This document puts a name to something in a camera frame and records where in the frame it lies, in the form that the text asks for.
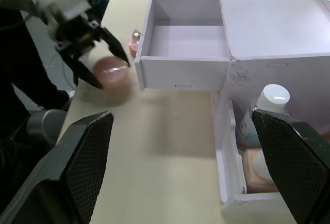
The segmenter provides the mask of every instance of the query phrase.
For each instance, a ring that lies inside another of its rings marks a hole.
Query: white cardboard box
[[[288,211],[280,193],[246,193],[235,123],[271,83],[289,90],[292,116],[316,130],[330,123],[329,0],[151,0],[136,69],[142,89],[218,91],[211,106],[224,211]]]

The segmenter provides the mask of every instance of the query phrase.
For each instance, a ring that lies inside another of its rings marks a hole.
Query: black pants
[[[68,100],[50,81],[25,24],[11,30],[1,27],[22,20],[21,13],[0,9],[0,135],[11,133],[30,114],[14,92],[12,83],[45,109],[60,108]]]

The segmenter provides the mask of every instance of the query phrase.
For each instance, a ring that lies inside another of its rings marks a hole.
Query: table
[[[110,0],[103,25],[128,50],[134,29],[142,30],[149,0]],[[92,67],[109,55],[105,43],[85,61]],[[208,92],[140,91],[134,67],[132,92],[116,95],[80,82],[61,134],[102,111],[114,113],[106,173],[91,223],[200,224],[295,223],[292,216],[221,213]]]

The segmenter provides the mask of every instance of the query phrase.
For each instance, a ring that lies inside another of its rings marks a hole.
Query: floor
[[[55,51],[55,44],[47,34],[47,26],[38,18],[34,17],[26,22],[26,26],[30,31],[32,39],[34,40],[39,51],[40,58],[46,69],[48,77],[51,79],[53,84],[55,84],[59,90],[70,91],[72,90],[71,86],[75,88],[75,85],[73,84],[72,71],[65,63],[63,64],[61,57]],[[64,74],[66,75],[71,86],[65,80]],[[17,88],[15,88],[15,91],[28,110],[40,110],[40,108],[22,91]]]

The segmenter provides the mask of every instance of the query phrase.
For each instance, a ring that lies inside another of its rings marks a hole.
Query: cable
[[[64,75],[64,78],[65,78],[65,81],[67,82],[67,84],[72,88],[72,90],[76,90],[71,84],[70,84],[70,82],[68,81],[68,79],[67,79],[67,75],[65,74],[65,70],[64,70],[64,62],[63,62],[63,60],[61,60],[62,61],[62,72],[63,72],[63,75]]]
[[[5,27],[0,27],[0,31],[7,31],[7,30],[11,30],[11,29],[15,29],[17,28],[18,26],[24,24],[26,21],[28,21],[30,18],[32,17],[31,14],[29,14],[28,16],[25,17],[25,19],[15,23],[15,24],[12,24],[12,25],[8,25],[8,26],[5,26]]]

